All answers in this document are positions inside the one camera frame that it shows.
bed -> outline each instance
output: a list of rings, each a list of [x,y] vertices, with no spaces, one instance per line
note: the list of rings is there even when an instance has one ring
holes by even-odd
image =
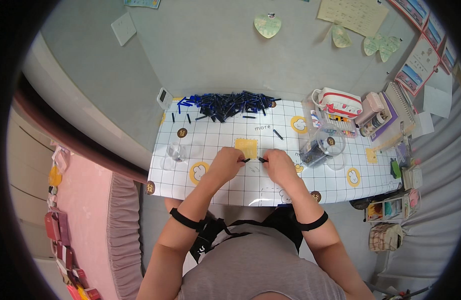
[[[74,154],[57,196],[88,285],[104,300],[135,299],[143,277],[134,182]]]

woman's left hand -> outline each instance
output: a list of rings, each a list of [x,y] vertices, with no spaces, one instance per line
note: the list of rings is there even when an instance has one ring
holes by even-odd
[[[244,153],[233,147],[222,147],[217,152],[214,161],[209,167],[209,171],[203,176],[203,179],[212,179],[219,184],[219,188],[227,181],[237,175],[239,169],[245,165],[241,160],[245,159]]]

heart-shaped paper note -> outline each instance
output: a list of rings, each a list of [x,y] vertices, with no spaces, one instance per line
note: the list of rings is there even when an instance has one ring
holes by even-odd
[[[392,52],[395,52],[400,48],[400,40],[395,36],[389,36],[387,38],[387,44],[390,48],[392,48]]]
[[[254,26],[262,36],[270,39],[279,32],[281,21],[273,13],[262,14],[254,19]]]
[[[385,36],[377,32],[373,37],[366,37],[364,39],[364,52],[366,55],[372,55],[379,51],[382,62],[389,60],[393,52],[397,51],[400,47],[400,40],[395,36]]]
[[[367,56],[374,54],[379,50],[380,46],[380,41],[372,38],[372,37],[366,37],[364,39],[364,52],[366,53]]]
[[[344,27],[340,25],[332,25],[332,40],[336,47],[345,48],[352,45],[352,41],[347,34],[347,31]]]
[[[385,63],[392,55],[392,48],[387,45],[387,43],[382,43],[379,47],[379,53],[381,55],[382,62]]]

purple book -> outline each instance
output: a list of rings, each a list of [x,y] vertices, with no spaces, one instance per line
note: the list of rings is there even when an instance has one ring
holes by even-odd
[[[387,106],[389,107],[390,114],[392,117],[390,120],[385,123],[381,128],[377,129],[372,135],[371,135],[371,141],[375,141],[384,131],[387,127],[389,127],[399,116],[397,116],[397,113],[395,112],[394,107],[392,106],[392,103],[390,103],[389,98],[387,98],[387,95],[382,92],[382,96],[385,99],[385,102],[387,103]]]

white grid tablecloth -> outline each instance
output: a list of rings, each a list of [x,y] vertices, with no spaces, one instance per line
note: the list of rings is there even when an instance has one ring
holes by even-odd
[[[225,123],[217,120],[212,122],[209,117],[196,121],[195,118],[202,116],[198,111],[199,108],[196,106],[181,106],[179,114],[175,101],[166,111],[157,135],[148,176],[148,180],[155,184],[154,195],[185,199],[196,186],[190,179],[191,166],[198,162],[210,165],[217,151],[221,147],[235,146],[237,138],[257,140],[258,156],[263,156],[267,149],[277,148],[285,150],[295,164],[301,163],[299,149],[307,142],[308,134],[299,134],[290,125],[292,117],[304,116],[301,103],[280,100],[277,101],[276,107],[265,110],[266,116],[262,112],[239,113],[228,118]],[[187,120],[187,113],[191,118],[191,124]],[[243,115],[256,118],[243,118]],[[180,128],[188,131],[184,138],[177,136]],[[279,139],[273,133],[273,129],[284,139]],[[168,156],[166,159],[166,152],[171,142],[182,145],[188,159],[169,169],[164,163],[167,164],[170,160]],[[369,148],[370,145],[368,138],[346,138],[346,142],[346,164],[343,169],[333,171],[327,165],[316,168],[304,166],[303,171],[298,173],[310,192],[320,192],[321,204],[360,199],[398,188],[401,180],[390,175],[390,159],[396,158],[395,149],[377,153],[377,163],[370,164],[365,155],[365,148]],[[356,187],[352,187],[347,181],[346,174],[350,168],[355,168],[360,173],[360,181]],[[281,190],[281,187],[270,180],[262,164],[257,159],[252,159],[240,169],[234,179],[214,195],[212,203],[277,206],[286,202],[284,198],[287,195]]]

